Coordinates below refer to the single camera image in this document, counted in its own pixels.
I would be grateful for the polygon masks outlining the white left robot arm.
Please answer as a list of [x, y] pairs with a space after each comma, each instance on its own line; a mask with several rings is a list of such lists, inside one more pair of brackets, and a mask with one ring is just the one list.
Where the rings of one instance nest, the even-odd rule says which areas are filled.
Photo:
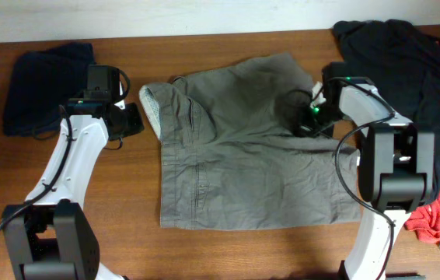
[[47, 167], [21, 205], [7, 205], [0, 235], [17, 279], [118, 279], [100, 260], [83, 211], [93, 169], [109, 141], [143, 129], [134, 103], [75, 101], [60, 108], [61, 131]]

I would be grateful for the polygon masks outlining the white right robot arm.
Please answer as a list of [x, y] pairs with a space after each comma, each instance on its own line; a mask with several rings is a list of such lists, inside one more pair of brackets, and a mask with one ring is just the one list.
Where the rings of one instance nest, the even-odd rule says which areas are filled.
[[317, 82], [304, 107], [302, 129], [318, 135], [347, 118], [365, 140], [357, 160], [358, 187], [345, 191], [364, 211], [354, 246], [340, 263], [339, 279], [384, 279], [393, 246], [412, 212], [431, 196], [435, 136], [399, 114], [365, 77]]

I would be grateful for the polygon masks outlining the grey shorts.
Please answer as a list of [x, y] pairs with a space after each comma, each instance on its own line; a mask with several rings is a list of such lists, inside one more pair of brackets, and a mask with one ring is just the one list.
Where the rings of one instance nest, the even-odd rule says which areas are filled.
[[312, 77], [288, 53], [153, 82], [139, 99], [161, 145], [163, 228], [356, 222], [358, 150], [295, 134]]

